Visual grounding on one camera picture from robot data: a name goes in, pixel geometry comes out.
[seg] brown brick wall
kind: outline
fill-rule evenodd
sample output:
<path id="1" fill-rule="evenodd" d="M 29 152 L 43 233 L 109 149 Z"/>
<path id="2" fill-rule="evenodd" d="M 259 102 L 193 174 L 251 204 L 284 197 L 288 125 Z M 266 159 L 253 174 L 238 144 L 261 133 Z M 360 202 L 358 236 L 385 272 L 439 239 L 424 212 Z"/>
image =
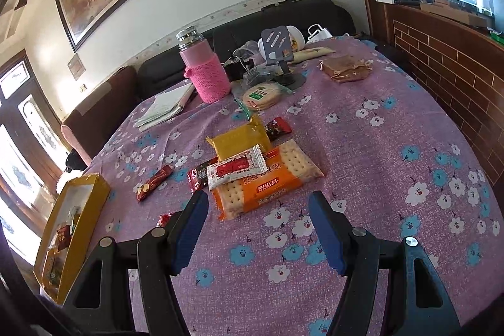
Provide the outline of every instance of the brown brick wall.
<path id="1" fill-rule="evenodd" d="M 504 173 L 504 80 L 429 33 L 394 20 L 412 76 L 447 112 L 494 185 Z"/>

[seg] stack of paper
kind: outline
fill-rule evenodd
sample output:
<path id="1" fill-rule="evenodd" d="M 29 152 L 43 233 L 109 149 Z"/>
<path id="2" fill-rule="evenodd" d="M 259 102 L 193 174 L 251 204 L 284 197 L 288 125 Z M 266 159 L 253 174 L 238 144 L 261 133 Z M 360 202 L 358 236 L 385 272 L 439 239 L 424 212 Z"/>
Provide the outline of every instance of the stack of paper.
<path id="1" fill-rule="evenodd" d="M 158 95 L 152 106 L 134 124 L 140 132 L 169 120 L 180 113 L 194 92 L 192 83 Z"/>

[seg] open box with snacks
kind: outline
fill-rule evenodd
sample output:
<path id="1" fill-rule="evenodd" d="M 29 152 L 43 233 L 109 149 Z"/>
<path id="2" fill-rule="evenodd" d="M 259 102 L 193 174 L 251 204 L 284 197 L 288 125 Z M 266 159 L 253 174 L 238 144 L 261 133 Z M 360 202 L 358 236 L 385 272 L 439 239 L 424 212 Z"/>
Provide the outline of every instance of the open box with snacks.
<path id="1" fill-rule="evenodd" d="M 49 297 L 62 304 L 84 261 L 110 187 L 99 174 L 67 182 L 45 226 L 33 273 Z"/>

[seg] cardboard box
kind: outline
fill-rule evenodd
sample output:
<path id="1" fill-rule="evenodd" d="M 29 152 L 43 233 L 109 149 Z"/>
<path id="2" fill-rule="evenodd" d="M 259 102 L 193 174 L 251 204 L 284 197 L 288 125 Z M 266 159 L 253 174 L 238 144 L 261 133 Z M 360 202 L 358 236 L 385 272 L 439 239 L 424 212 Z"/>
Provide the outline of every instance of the cardboard box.
<path id="1" fill-rule="evenodd" d="M 445 7 L 445 5 L 439 6 L 430 3 L 420 3 L 420 9 L 425 12 L 434 13 L 439 16 L 456 20 L 466 25 L 488 27 L 490 24 L 485 16 L 473 15 L 472 13 L 464 12 L 463 10 Z"/>
<path id="2" fill-rule="evenodd" d="M 56 200 L 51 215 L 42 234 L 33 273 L 39 284 L 57 304 L 65 301 L 66 295 L 74 284 L 84 261 L 89 241 L 93 235 L 101 209 L 107 200 L 110 187 L 100 174 L 90 174 L 74 178 L 67 182 Z M 59 288 L 49 288 L 47 275 L 44 275 L 49 246 L 59 224 L 67 221 L 70 210 L 78 206 L 82 212 L 72 235 L 70 246 L 66 250 L 66 259 L 61 272 Z"/>

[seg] orange biscuit package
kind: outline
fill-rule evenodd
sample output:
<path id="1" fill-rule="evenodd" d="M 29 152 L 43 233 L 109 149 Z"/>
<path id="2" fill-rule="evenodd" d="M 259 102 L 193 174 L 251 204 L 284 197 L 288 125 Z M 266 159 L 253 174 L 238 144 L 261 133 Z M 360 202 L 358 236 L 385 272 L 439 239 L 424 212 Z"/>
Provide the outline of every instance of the orange biscuit package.
<path id="1" fill-rule="evenodd" d="M 264 159 L 268 166 L 265 173 L 241 178 L 212 190 L 221 211 L 220 220 L 235 219 L 314 178 L 324 176 L 294 140 L 267 152 Z"/>

